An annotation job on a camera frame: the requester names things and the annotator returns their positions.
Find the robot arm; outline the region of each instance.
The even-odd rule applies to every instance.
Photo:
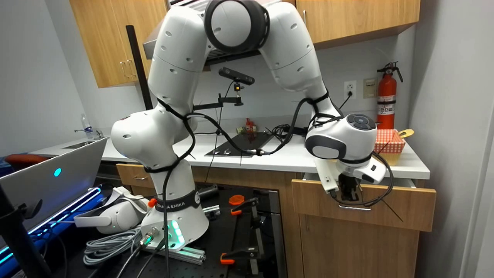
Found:
[[[206,13],[206,33],[224,51],[258,48],[277,84],[309,99],[316,116],[306,148],[319,159],[339,159],[337,165],[317,161],[328,193],[339,189],[343,172],[368,182],[383,179],[387,167],[373,158],[376,124],[363,114],[343,116],[336,108],[309,31],[294,5],[215,0]]]
[[[198,240],[209,227],[187,161],[173,144],[195,127],[189,118],[209,51],[260,50],[274,79],[289,91],[302,93],[316,110],[306,148],[319,159],[337,161],[323,182],[339,189],[342,173],[382,181],[383,164],[373,159],[376,125],[366,116],[343,116],[323,84],[317,53],[299,11],[288,2],[261,6],[251,0],[214,0],[206,13],[172,8],[158,34],[149,85],[158,99],[150,111],[118,121],[112,141],[124,156],[150,172],[156,195],[164,201],[167,226],[175,227],[180,249]],[[164,210],[153,209],[143,223],[143,235],[164,238]]]

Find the fire extinguisher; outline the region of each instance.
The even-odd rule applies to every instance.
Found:
[[[393,130],[396,127],[397,81],[393,74],[397,71],[403,82],[397,64],[391,62],[385,68],[377,70],[377,73],[383,73],[377,101],[377,128],[380,130]]]

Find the white wall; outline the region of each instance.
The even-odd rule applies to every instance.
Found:
[[[45,2],[0,2],[0,156],[76,139],[84,108]]]
[[[490,145],[482,172],[485,173],[478,198],[478,216],[471,238],[471,250],[465,257],[465,277],[490,278],[494,275],[494,110],[490,125]]]
[[[493,141],[494,3],[422,3],[410,107],[417,136],[411,144],[430,165],[439,199],[434,232],[422,241],[419,277],[468,278],[468,258],[479,252],[471,246]]]
[[[56,25],[61,43],[69,60],[72,74],[79,90],[82,104],[92,119],[92,122],[101,127],[106,133],[110,133],[115,121],[123,116],[141,111],[143,98],[138,87],[115,87],[98,88],[90,62],[84,51],[82,39],[78,31],[75,16],[69,0],[47,0],[53,22]],[[413,64],[413,39],[414,31],[408,31],[400,37],[380,39],[366,43],[357,43],[349,47],[339,47],[332,50],[320,51],[322,70],[325,81],[334,96],[336,104],[343,102],[343,82],[357,79],[359,96],[346,107],[349,111],[363,111],[370,116],[376,114],[376,99],[365,101],[362,98],[362,82],[365,77],[377,76],[376,70],[391,60],[400,60],[403,74],[408,84],[403,85],[399,99],[399,125],[405,127],[408,122],[408,85],[411,82],[411,64]],[[251,57],[244,60],[229,62],[228,67],[252,74],[257,79],[254,87],[248,87],[243,91],[244,107],[231,107],[224,110],[223,124],[228,128],[241,125],[246,118],[254,118],[258,124],[282,124],[288,122],[297,107],[297,102],[303,98],[299,94],[288,94],[278,88],[271,77],[261,57]],[[203,73],[200,88],[197,93],[197,104],[214,102],[218,93],[224,93],[229,87],[229,81],[218,76],[218,70],[223,65],[212,67],[211,73]]]

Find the box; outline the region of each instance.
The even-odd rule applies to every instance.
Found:
[[[377,130],[374,152],[400,155],[405,144],[405,139],[400,138],[397,130]]]

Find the countertop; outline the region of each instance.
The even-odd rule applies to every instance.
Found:
[[[215,169],[246,169],[246,170],[271,170],[271,172],[299,172],[299,173],[317,173],[314,156],[305,148],[303,138],[294,136],[294,139],[282,148],[278,153],[271,156],[252,156],[252,158],[232,158],[232,156],[206,156],[215,148],[215,135],[197,135],[197,147],[187,161],[194,167],[212,167]],[[192,139],[187,138],[173,145],[178,155],[184,153],[190,147]],[[217,145],[226,142],[226,138],[220,136]],[[31,152],[33,155],[58,156],[70,153],[73,145],[78,142],[69,142]],[[280,144],[278,139],[271,139],[263,150],[274,150]],[[109,139],[102,156],[106,162],[136,162],[123,156]],[[431,172],[417,156],[410,144],[405,145],[399,159],[391,164],[396,178],[400,179],[430,179]]]

